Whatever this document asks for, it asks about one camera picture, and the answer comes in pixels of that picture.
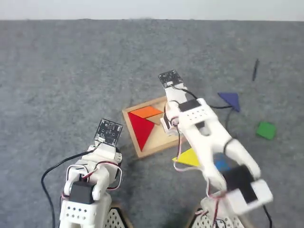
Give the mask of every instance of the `green square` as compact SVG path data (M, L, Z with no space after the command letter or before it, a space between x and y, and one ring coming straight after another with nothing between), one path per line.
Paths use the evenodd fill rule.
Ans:
M272 140L276 134L276 126L268 122L260 122L256 134L263 138Z

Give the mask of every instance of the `red triangle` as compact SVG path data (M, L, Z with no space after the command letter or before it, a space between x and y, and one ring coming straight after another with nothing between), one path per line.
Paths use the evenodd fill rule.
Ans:
M154 127L154 123L149 120L142 119L141 117L136 116L132 113L128 113L128 115L129 115L129 119L131 121L133 130L134 130L139 148L142 150Z

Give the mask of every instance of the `orange triangle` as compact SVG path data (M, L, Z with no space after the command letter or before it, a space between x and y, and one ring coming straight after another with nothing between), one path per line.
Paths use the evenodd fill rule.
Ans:
M152 106L147 106L147 107L144 107L144 108L140 108L140 109L136 109L134 111L131 111L131 113L136 115L136 116L139 116L141 118L146 119L148 117L160 114L160 113L162 113L162 111L160 111L156 108L153 108Z
M132 128L135 133L139 148L142 150L146 144L149 135L154 127L154 123L149 120L140 118L133 113L128 113Z

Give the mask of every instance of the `circuit board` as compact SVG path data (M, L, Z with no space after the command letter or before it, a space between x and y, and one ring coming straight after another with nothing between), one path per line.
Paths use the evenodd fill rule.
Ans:
M170 86L176 86L180 83L183 83L181 76L179 76L179 74L174 69L158 75L158 78L160 79L162 86L165 89Z
M110 120L101 119L95 139L110 146L116 146L123 126Z

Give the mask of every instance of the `yellow triangle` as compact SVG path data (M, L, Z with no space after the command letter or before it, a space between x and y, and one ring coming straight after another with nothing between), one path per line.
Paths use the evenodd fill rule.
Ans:
M184 153L182 153L177 162L186 164L186 165L196 166L196 167L200 166L199 160L192 148L190 148L190 149L186 150Z

